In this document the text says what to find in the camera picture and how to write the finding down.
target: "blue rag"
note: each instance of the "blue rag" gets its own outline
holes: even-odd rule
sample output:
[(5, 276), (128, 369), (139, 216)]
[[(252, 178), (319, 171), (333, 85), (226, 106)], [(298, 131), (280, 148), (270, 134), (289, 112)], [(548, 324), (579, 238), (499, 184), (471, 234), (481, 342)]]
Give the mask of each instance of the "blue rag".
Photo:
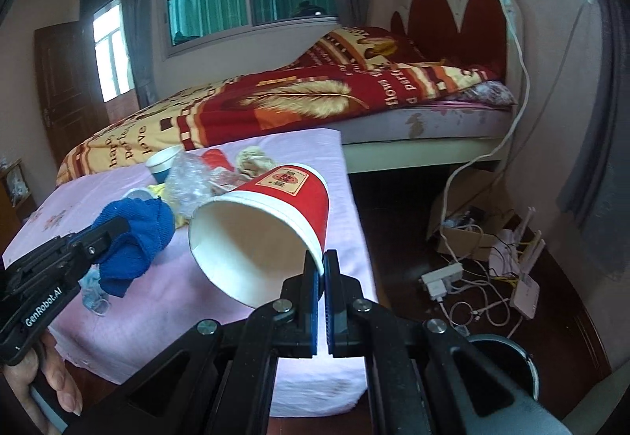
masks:
[(122, 298), (133, 279), (146, 272), (155, 256), (169, 244), (175, 220), (171, 208), (161, 199), (122, 199), (107, 204), (92, 228), (116, 216), (127, 219), (130, 230), (111, 242), (98, 263), (101, 288)]

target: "headboard panel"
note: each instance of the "headboard panel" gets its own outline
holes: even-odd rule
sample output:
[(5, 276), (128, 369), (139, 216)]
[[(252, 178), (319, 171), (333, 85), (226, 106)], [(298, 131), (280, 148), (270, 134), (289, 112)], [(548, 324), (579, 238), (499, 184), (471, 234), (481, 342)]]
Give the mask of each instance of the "headboard panel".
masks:
[[(503, 7), (519, 34), (520, 13), (513, 0), (411, 0), (406, 34), (428, 61), (486, 66), (518, 95), (521, 70)], [(398, 12), (391, 30), (404, 33)]]

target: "light blue face mask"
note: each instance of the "light blue face mask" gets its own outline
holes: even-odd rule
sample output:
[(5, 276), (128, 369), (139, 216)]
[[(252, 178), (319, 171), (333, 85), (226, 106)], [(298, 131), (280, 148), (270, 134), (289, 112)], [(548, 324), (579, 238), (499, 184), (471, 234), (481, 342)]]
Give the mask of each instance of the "light blue face mask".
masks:
[(93, 266), (79, 281), (81, 286), (81, 301), (83, 305), (97, 316), (105, 316), (109, 310), (109, 295), (101, 289), (98, 283), (101, 275), (98, 266)]

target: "white bed frame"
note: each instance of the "white bed frame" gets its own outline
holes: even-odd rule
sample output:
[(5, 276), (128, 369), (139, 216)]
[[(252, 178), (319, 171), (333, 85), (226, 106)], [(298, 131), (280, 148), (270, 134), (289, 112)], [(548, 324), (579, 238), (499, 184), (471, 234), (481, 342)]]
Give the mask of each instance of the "white bed frame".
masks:
[[(461, 28), (468, 0), (447, 0), (458, 28)], [(514, 0), (499, 0), (507, 14), (519, 42), (523, 43), (523, 23), (519, 7)], [(404, 21), (409, 9), (399, 7)], [(506, 84), (511, 92), (521, 97), (523, 74), (514, 36), (508, 29)], [(477, 156), (491, 152), (501, 141), (499, 138), (430, 138), (388, 142), (345, 144), (343, 152), (349, 174), (390, 170), (393, 168), (428, 167), (450, 163), (465, 163)], [(483, 161), (501, 161), (507, 158), (511, 143), (491, 158)]]

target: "hand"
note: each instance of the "hand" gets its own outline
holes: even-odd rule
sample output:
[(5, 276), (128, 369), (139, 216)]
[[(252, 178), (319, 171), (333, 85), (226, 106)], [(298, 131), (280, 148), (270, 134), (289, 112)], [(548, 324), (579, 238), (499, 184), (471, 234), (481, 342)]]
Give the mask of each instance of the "hand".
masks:
[[(83, 408), (81, 391), (70, 376), (70, 373), (65, 369), (61, 355), (55, 350), (57, 341), (48, 330), (42, 334), (41, 341), (46, 353), (46, 362), (42, 372), (49, 385), (57, 391), (59, 405), (66, 412), (74, 412), (76, 415), (81, 414), (81, 409)], [(4, 377), (37, 428), (45, 435), (58, 435), (59, 431), (49, 423), (28, 391), (28, 386), (35, 379), (38, 368), (39, 359), (35, 350), (31, 349), (20, 364), (4, 366)]]

